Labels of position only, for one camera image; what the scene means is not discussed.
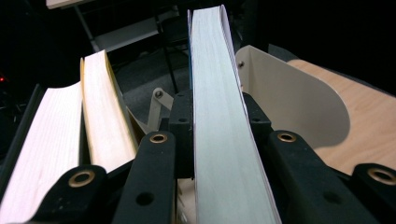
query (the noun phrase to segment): thick book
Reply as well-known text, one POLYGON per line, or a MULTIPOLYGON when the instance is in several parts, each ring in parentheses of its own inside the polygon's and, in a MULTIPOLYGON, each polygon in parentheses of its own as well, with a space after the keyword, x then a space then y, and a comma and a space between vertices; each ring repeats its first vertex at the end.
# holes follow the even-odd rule
POLYGON ((198 223, 279 223, 250 130, 224 6, 189 16, 198 223))
POLYGON ((78 83, 37 86, 0 174, 0 223, 29 221, 72 168, 95 164, 109 173, 134 159, 142 135, 105 51, 81 60, 78 83))

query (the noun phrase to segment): book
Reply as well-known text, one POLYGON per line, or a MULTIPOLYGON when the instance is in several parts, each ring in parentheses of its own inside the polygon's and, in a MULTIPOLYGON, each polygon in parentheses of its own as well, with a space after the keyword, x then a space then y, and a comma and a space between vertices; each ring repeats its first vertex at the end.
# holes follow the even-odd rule
POLYGON ((280 223, 236 68, 224 6, 189 13, 198 223, 280 223))
POLYGON ((22 139, 14 138, 11 145, 14 150, 8 152, 4 164, 7 166, 5 169, 9 169, 12 159, 16 158, 8 183, 4 178, 6 174, 2 173, 2 189, 7 188, 0 204, 0 223, 28 221, 58 178, 79 163, 82 122, 80 83, 64 88, 48 88, 45 93, 35 96, 30 104, 40 102, 38 109, 25 112, 34 114, 30 127, 21 124, 18 129, 19 134, 25 128, 28 132, 22 134, 22 139))
POLYGON ((134 158, 139 141, 105 50, 81 60, 80 79, 91 162, 111 172, 134 158))
POLYGON ((36 88, 2 172, 0 223, 29 221, 50 188, 81 164, 109 173, 134 159, 144 135, 123 102, 106 52, 81 59, 78 83, 36 88))

